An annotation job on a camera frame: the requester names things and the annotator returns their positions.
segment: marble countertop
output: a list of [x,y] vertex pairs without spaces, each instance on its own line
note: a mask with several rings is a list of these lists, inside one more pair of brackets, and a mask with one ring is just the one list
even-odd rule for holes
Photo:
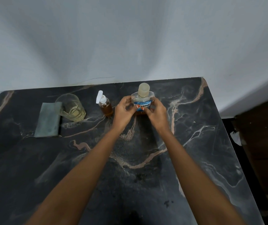
[[[97,144],[116,106],[141,82],[5,91],[0,94],[0,224],[23,224],[55,185]],[[166,106],[170,128],[189,155],[251,225],[263,224],[203,78],[147,82]],[[34,138],[42,102],[73,93],[87,114],[63,118],[61,137]],[[163,141],[147,116],[134,116],[117,140],[79,224],[197,224]]]

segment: small blue label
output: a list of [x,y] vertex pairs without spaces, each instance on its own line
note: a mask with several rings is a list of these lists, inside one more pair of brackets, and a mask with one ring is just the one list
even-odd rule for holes
[[137,111],[142,112],[143,110],[141,107],[147,107],[149,108],[151,106],[151,100],[146,101],[146,102],[134,102],[134,105],[140,105],[140,107],[137,109]]

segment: forearm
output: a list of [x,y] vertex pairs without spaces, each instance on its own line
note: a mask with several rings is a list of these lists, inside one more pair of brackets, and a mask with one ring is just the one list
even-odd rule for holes
[[78,224],[120,132],[111,129],[50,192],[30,224]]
[[169,130],[159,132],[199,225],[245,224],[233,205],[200,169]]

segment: glass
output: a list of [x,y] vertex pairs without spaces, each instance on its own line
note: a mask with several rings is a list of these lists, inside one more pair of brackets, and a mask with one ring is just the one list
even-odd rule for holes
[[81,121],[86,115],[79,98],[73,94],[61,95],[56,102],[62,103],[59,114],[71,121]]

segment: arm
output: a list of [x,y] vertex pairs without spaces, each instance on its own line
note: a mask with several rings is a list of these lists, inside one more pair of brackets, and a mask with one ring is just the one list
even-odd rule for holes
[[189,206],[199,225],[246,225],[234,206],[187,154],[169,129],[166,108],[154,98],[156,109],[144,111],[164,141]]
[[49,193],[26,225],[78,224],[82,212],[97,185],[98,179],[113,149],[115,141],[137,110],[126,110],[131,96],[122,98],[115,108],[109,132]]

